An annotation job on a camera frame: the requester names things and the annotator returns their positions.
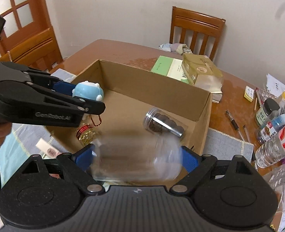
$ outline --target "wooden table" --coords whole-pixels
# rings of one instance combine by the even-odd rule
[[[62,68],[68,72],[78,75],[83,71],[83,69],[97,59],[151,70],[160,55],[182,59],[178,54],[159,49],[132,43],[99,39],[67,58],[62,64],[53,69],[52,72],[58,68]],[[212,105],[209,127],[233,137],[240,138],[238,133],[233,129],[230,120],[225,113],[226,110],[229,110],[238,124],[244,138],[246,138],[246,134],[244,133],[243,125],[247,126],[250,141],[254,144],[254,149],[257,150],[260,145],[254,134],[254,131],[258,127],[254,120],[254,100],[250,103],[244,98],[245,87],[248,85],[255,89],[255,86],[227,72],[223,72],[223,74],[223,97],[219,104],[213,103]],[[259,169],[259,173],[264,175],[278,165]],[[281,216],[277,215],[273,220],[273,224],[276,228],[279,226],[280,218]]]

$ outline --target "light blue plush figurine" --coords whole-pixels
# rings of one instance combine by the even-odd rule
[[[98,83],[95,84],[89,81],[84,81],[76,85],[72,90],[72,96],[103,101],[104,91]]]

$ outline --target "stack of books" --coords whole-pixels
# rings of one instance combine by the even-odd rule
[[[151,69],[151,72],[189,84],[189,81],[183,72],[182,60],[180,59],[161,55]],[[213,102],[219,103],[222,98],[222,91],[211,91],[211,93],[213,94]]]

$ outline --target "wooden chair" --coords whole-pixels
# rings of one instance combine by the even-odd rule
[[[190,44],[190,49],[193,52],[196,38],[198,33],[203,33],[204,38],[202,42],[202,46],[199,51],[199,55],[204,55],[206,50],[206,45],[208,41],[208,37],[212,36],[215,37],[215,41],[213,43],[213,48],[210,52],[209,58],[213,60],[216,54],[216,50],[220,41],[220,37],[222,34],[222,30],[225,24],[224,19],[220,19],[217,17],[212,17],[209,15],[205,15],[199,12],[181,9],[173,6],[173,13],[172,13],[172,24],[170,28],[170,39],[169,42],[173,43],[173,36],[174,36],[174,28],[181,27],[181,36],[180,36],[180,43],[184,43],[186,30],[194,31],[192,36],[192,41]]]
[[[10,61],[10,59],[14,63],[49,71],[52,70],[54,63],[63,62],[53,28],[27,39],[0,57],[0,61]]]

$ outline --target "black jar lid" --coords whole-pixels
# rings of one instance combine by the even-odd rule
[[[265,101],[264,101],[264,108],[266,110],[266,113],[267,115],[270,115],[272,113],[272,111],[278,111],[279,110],[279,104],[271,99],[271,98],[267,98]]]

